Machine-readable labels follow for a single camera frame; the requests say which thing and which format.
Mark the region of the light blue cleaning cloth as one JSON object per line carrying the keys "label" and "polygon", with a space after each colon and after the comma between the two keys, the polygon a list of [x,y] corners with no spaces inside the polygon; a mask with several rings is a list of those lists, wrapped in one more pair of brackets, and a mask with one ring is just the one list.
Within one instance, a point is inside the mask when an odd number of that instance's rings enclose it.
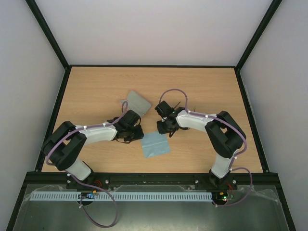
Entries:
{"label": "light blue cleaning cloth", "polygon": [[170,153],[170,146],[165,134],[151,132],[141,139],[143,155],[146,158]]}

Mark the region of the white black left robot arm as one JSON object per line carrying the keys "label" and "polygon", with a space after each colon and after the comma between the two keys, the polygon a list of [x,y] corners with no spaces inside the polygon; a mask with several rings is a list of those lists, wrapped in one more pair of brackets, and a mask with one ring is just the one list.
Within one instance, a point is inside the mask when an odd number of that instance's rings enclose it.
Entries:
{"label": "white black left robot arm", "polygon": [[46,139],[41,151],[46,156],[46,164],[84,181],[92,173],[92,169],[78,158],[84,146],[120,139],[123,143],[131,143],[143,137],[141,117],[129,110],[122,117],[115,117],[98,125],[77,126],[65,121]]}

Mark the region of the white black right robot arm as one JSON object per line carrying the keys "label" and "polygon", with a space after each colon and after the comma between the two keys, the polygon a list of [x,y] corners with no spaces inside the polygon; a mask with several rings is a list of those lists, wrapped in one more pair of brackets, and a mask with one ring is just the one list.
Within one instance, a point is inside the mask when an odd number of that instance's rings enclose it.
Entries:
{"label": "white black right robot arm", "polygon": [[239,149],[242,146],[247,148],[246,135],[231,115],[226,111],[202,114],[168,105],[158,105],[155,110],[161,116],[161,120],[157,121],[159,134],[168,134],[171,138],[178,130],[195,129],[208,135],[216,152],[215,162],[209,171],[209,182],[217,189],[225,185],[231,166],[241,153]]}

